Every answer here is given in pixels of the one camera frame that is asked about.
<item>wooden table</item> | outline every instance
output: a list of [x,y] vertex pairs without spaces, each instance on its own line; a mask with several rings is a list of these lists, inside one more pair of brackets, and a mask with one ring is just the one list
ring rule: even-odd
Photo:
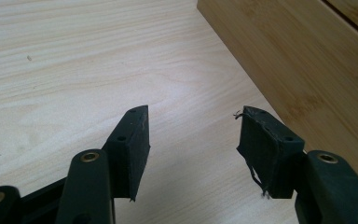
[[196,0],[0,1],[0,186],[26,195],[149,105],[151,151],[117,223],[297,223],[236,151],[243,105],[269,103]]

